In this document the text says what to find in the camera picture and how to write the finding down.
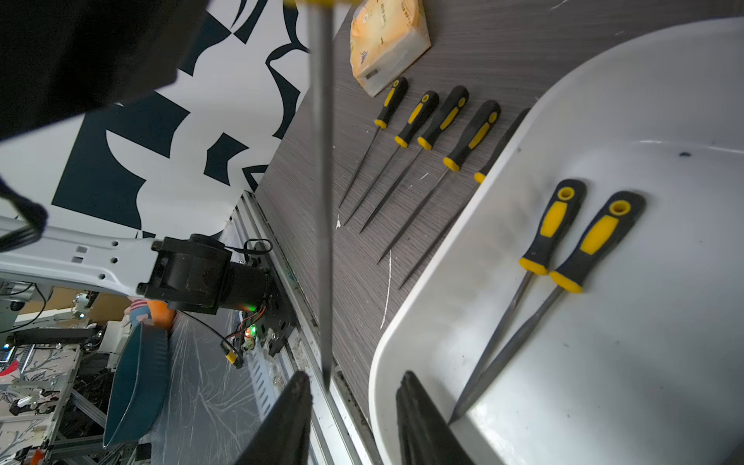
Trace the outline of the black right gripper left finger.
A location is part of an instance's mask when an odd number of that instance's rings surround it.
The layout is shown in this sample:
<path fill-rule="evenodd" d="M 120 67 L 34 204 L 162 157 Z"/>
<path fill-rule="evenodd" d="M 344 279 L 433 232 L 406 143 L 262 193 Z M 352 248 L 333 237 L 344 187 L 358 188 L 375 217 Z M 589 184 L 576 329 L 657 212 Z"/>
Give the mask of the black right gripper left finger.
<path fill-rule="evenodd" d="M 307 464 L 311 416 L 310 379 L 298 371 L 234 464 Z"/>

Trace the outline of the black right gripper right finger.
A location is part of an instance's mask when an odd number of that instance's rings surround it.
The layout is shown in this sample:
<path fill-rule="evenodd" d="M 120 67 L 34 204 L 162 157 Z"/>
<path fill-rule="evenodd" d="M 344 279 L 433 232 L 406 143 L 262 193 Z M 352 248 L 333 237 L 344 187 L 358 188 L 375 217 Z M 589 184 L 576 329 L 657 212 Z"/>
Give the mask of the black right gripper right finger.
<path fill-rule="evenodd" d="M 474 464 L 413 371 L 403 375 L 395 403 L 403 464 Z"/>

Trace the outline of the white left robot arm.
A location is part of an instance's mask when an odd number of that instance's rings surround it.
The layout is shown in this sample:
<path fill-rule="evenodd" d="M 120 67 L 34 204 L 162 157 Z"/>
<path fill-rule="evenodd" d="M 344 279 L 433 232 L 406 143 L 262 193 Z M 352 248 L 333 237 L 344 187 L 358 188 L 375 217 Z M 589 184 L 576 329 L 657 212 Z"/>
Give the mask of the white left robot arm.
<path fill-rule="evenodd" d="M 5 1 L 1 5 L 4 140 L 171 84 L 203 1 Z M 65 283 L 213 314 L 260 307 L 269 273 L 217 239 L 107 238 L 50 226 L 48 211 L 8 185 L 19 215 L 1 222 L 7 278 Z"/>

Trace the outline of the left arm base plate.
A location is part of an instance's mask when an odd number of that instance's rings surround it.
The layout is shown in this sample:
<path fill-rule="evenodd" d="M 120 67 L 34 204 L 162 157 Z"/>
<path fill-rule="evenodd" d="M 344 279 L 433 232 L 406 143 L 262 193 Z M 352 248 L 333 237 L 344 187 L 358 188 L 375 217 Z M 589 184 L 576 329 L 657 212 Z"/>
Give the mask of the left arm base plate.
<path fill-rule="evenodd" d="M 298 326 L 296 310 L 279 280 L 280 275 L 267 256 L 250 257 L 248 264 L 263 270 L 272 278 L 269 297 L 265 301 L 267 311 L 255 323 L 255 327 L 262 347 L 269 356 L 274 357 L 287 345 L 291 333 Z"/>

